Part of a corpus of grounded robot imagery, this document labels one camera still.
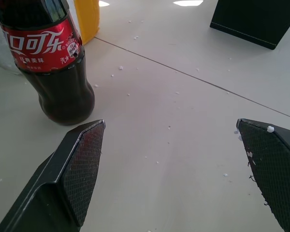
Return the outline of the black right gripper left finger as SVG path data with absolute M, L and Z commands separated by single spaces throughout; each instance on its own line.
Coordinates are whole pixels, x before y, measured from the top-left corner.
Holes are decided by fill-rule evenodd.
M 78 232 L 95 188 L 104 120 L 77 126 L 36 169 L 0 223 L 0 232 Z

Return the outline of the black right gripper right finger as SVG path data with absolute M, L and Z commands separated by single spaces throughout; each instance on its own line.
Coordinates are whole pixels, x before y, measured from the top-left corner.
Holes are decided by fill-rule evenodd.
M 236 128 L 261 194 L 280 227 L 290 232 L 290 130 L 241 118 Z

